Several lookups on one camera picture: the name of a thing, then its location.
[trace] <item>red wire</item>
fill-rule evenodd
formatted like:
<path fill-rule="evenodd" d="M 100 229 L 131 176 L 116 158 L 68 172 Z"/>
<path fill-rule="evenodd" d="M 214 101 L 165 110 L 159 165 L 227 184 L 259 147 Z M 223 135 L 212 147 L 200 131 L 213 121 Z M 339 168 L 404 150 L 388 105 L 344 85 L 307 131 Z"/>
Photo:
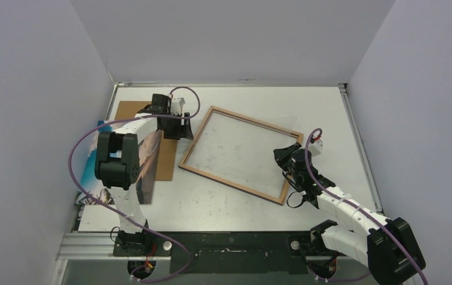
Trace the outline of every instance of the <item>red wire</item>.
<path fill-rule="evenodd" d="M 331 265 L 336 263 L 336 260 L 338 259 L 338 252 L 335 252 L 335 259 L 333 260 L 333 262 L 331 262 Z"/>
<path fill-rule="evenodd" d="M 148 258 L 151 257 L 154 254 L 155 251 L 156 251 L 156 245 L 153 244 L 151 253 L 146 256 L 146 263 L 145 263 L 145 267 L 146 268 L 147 268 L 147 266 L 149 264 Z"/>

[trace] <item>brown cardboard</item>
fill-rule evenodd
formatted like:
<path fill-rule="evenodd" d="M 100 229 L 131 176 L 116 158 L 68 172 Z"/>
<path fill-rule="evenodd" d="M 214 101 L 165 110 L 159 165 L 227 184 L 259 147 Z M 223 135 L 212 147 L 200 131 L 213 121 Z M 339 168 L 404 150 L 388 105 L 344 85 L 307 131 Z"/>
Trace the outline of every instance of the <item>brown cardboard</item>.
<path fill-rule="evenodd" d="M 149 104 L 151 104 L 149 101 L 120 101 L 114 119 L 133 118 L 139 110 Z M 160 153 L 158 153 L 158 164 L 156 166 L 156 181 L 172 181 L 177 142 L 176 140 L 167 140 L 163 136 L 161 137 Z"/>

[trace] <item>white wall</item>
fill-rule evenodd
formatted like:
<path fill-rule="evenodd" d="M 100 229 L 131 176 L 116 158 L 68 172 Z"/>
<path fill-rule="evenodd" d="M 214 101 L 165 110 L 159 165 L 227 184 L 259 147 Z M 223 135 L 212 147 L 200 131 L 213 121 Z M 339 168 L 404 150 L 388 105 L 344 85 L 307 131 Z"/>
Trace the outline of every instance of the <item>white wall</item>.
<path fill-rule="evenodd" d="M 0 284 L 47 284 L 72 221 L 66 157 L 111 90 L 69 1 L 0 1 Z"/>
<path fill-rule="evenodd" d="M 452 1 L 397 0 L 349 94 L 385 212 L 452 284 Z"/>
<path fill-rule="evenodd" d="M 115 81 L 348 82 L 394 0 L 71 0 Z"/>

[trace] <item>white table surface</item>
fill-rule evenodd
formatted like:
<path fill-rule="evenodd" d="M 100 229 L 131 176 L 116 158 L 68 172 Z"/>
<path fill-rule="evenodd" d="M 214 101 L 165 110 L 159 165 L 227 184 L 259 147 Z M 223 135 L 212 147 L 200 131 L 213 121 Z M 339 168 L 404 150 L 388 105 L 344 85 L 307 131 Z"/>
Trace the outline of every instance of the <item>white table surface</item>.
<path fill-rule="evenodd" d="M 208 108 L 218 106 L 307 135 L 323 129 L 324 153 L 313 163 L 321 174 L 364 206 L 375 209 L 364 167 L 345 106 L 337 87 L 196 87 L 202 108 L 192 119 L 196 133 Z M 153 93 L 167 94 L 171 87 L 119 87 L 112 102 L 113 119 L 120 101 L 151 100 Z M 196 110 L 189 91 L 177 90 L 186 99 L 185 111 Z M 159 231 L 286 231 L 310 230 L 332 216 L 305 203 L 298 209 L 254 197 L 237 189 L 177 167 L 190 141 L 180 140 L 170 182 L 156 182 L 152 204 L 141 205 L 149 226 Z M 252 161 L 252 168 L 259 167 Z M 291 204 L 301 196 L 293 195 Z M 99 205 L 87 205 L 80 232 L 109 232 L 119 225 L 115 213 Z"/>

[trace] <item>white connector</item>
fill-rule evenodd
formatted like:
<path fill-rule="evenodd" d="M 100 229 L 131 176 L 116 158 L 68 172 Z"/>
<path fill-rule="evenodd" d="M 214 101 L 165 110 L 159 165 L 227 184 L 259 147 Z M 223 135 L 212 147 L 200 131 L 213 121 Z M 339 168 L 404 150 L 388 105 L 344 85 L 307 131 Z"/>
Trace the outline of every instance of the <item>white connector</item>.
<path fill-rule="evenodd" d="M 313 142 L 308 146 L 308 151 L 311 152 L 311 156 L 318 156 L 319 154 L 324 151 L 324 143 L 322 142 L 322 139 L 318 139 L 317 141 Z"/>
<path fill-rule="evenodd" d="M 186 104 L 186 101 L 184 98 L 173 98 L 172 99 L 172 105 L 170 106 L 170 113 L 173 116 L 177 116 L 182 114 L 182 107 Z"/>

